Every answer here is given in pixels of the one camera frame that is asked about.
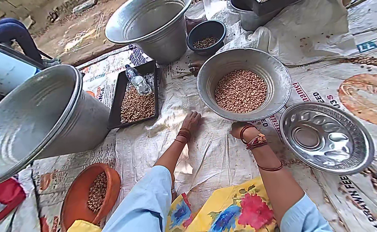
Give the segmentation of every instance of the blue pants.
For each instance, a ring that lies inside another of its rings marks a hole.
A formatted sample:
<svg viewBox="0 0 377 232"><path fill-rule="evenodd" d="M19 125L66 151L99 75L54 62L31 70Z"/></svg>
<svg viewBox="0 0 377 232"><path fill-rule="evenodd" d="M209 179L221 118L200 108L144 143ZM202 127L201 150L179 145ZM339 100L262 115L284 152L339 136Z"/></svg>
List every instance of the blue pants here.
<svg viewBox="0 0 377 232"><path fill-rule="evenodd" d="M25 55L42 64L41 55L28 29L14 18L0 19L0 43L16 40Z"/></svg>

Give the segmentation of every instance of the light blue sleeve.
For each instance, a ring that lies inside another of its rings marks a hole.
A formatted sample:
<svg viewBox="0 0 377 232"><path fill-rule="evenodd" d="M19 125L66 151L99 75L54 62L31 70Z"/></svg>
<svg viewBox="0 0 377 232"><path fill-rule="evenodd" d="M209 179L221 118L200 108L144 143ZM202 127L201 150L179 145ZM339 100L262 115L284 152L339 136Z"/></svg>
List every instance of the light blue sleeve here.
<svg viewBox="0 0 377 232"><path fill-rule="evenodd" d="M123 199L102 232L164 232L170 206L170 171L154 166Z"/></svg>
<svg viewBox="0 0 377 232"><path fill-rule="evenodd" d="M305 195L289 208L280 223L282 232L332 232L315 203Z"/></svg>

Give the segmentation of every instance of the red flower print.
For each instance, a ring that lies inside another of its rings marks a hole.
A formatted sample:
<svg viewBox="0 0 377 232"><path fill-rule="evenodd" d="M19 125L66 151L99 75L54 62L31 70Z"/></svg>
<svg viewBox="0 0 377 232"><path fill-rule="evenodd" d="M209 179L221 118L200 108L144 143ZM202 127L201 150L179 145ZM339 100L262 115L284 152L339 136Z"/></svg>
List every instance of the red flower print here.
<svg viewBox="0 0 377 232"><path fill-rule="evenodd" d="M273 210L271 210L262 198L256 194L246 193L241 199L241 214L239 224L250 225L256 231L265 225L271 224L273 220Z"/></svg>

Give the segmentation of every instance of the aluminum bucket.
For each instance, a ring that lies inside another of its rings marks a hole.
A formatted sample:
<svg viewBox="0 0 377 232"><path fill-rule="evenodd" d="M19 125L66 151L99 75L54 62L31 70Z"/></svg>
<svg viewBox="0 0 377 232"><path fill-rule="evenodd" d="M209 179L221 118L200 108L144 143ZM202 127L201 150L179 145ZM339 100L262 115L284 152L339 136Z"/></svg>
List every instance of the aluminum bucket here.
<svg viewBox="0 0 377 232"><path fill-rule="evenodd" d="M258 16L243 0L230 0L231 7L240 14L240 26L246 31L255 31L274 18L283 8Z"/></svg>
<svg viewBox="0 0 377 232"><path fill-rule="evenodd" d="M160 64L179 59L187 50L184 13L191 0L129 0L106 25L109 41L135 44Z"/></svg>
<svg viewBox="0 0 377 232"><path fill-rule="evenodd" d="M81 73L52 66L0 102L0 182L32 160L87 151L108 133L109 108L84 92Z"/></svg>

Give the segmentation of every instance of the plastic water bottle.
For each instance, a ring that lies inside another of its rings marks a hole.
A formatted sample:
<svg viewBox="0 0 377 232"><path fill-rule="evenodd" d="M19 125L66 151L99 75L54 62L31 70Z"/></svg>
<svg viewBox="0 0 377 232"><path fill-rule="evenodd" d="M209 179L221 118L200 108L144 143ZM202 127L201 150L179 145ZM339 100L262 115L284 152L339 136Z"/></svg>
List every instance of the plastic water bottle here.
<svg viewBox="0 0 377 232"><path fill-rule="evenodd" d="M147 84L144 77L142 77L135 68L132 68L128 64L125 65L125 75L128 80L137 89L138 94L147 95L152 93L151 87Z"/></svg>

